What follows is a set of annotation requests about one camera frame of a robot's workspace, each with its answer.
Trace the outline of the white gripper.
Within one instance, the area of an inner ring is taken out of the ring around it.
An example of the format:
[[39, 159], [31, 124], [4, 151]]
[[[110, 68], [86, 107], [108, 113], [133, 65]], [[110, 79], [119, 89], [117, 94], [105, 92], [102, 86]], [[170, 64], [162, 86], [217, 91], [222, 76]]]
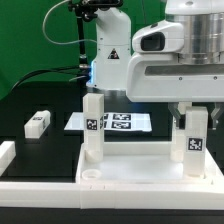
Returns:
[[209, 65], [183, 65], [174, 53], [135, 53], [128, 65], [126, 95], [132, 102], [170, 102], [176, 127], [185, 128], [183, 102], [215, 102], [211, 128], [224, 113], [224, 56]]

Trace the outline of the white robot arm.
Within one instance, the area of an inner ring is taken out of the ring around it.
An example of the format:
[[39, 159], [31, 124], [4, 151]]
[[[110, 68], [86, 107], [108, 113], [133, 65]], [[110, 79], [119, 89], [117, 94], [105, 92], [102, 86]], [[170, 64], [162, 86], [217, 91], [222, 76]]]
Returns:
[[212, 102], [224, 113], [224, 0], [166, 0], [165, 19], [131, 32], [113, 0], [98, 3], [97, 55], [89, 87], [124, 90], [133, 102]]

